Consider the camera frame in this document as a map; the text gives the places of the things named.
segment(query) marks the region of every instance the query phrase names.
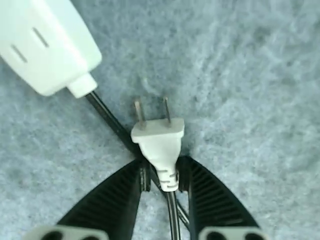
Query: cord strain relief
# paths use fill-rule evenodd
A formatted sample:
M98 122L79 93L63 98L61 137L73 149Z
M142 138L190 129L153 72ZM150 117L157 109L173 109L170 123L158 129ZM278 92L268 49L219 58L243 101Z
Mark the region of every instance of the cord strain relief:
M97 83L90 73L84 74L71 82L67 88L75 98L81 98L97 88Z
M176 167L156 170L161 189L164 192L174 192L179 188L179 176Z

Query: outlet slot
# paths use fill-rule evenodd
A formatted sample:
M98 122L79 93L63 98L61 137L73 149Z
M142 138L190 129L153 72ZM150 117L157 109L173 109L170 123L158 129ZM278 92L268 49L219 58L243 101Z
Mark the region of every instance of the outlet slot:
M26 57L20 52L16 45L11 45L11 49L18 59L20 59L25 64L28 62Z
M49 47L48 42L46 41L46 39L44 38L44 36L42 36L42 34L39 32L38 29L36 29L35 27L32 28L32 31L35 35L35 37L40 41L40 43L45 46L46 48Z

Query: ridged surface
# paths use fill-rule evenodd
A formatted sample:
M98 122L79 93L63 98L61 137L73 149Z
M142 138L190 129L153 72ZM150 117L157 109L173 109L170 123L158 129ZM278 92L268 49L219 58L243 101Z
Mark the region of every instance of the ridged surface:
M178 162L183 190L188 190L191 236L207 226L255 226L258 224L234 194L209 170L190 157Z
M59 222L103 230L111 240L130 240L141 195L141 162L135 160L103 181Z

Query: white plastic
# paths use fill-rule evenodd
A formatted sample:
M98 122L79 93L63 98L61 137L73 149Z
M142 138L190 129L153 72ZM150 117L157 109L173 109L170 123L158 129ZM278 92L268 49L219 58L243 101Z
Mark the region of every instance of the white plastic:
M219 233L223 235L225 240L269 240L268 236L257 227L250 226L224 226L224 227L205 227L199 234L199 240L213 239L208 237L210 233Z
M84 240L89 237L97 240L109 240L108 235L102 231L91 228L83 228L83 227L74 227L74 226L63 226L63 225L55 225L55 226L38 226L34 228L32 231L28 232L23 240L42 240L43 237L52 232L59 232L62 234L63 240ZM58 237L48 237L45 239L58 239Z
M149 120L145 128L142 129L137 123L131 131L132 141L139 144L142 154L155 167L164 192L179 188L176 162L184 134L183 118L172 118L171 126L167 119Z
M97 87L88 74L102 55L70 0L0 0L0 55L44 96Z

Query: white cord end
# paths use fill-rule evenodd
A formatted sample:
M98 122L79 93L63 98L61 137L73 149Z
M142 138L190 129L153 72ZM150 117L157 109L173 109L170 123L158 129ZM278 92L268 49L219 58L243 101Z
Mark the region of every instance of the white cord end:
M139 144L142 154L155 167L162 190L178 190L176 162L181 152L181 138L185 134L184 119L157 119L142 123L138 122L133 127L132 141Z
M67 88L73 94L73 96L76 99L78 99L91 93L93 90L97 88L97 86L98 84L96 83L94 78L91 76L91 74L87 73L85 75L82 75L75 81L71 82L67 86Z

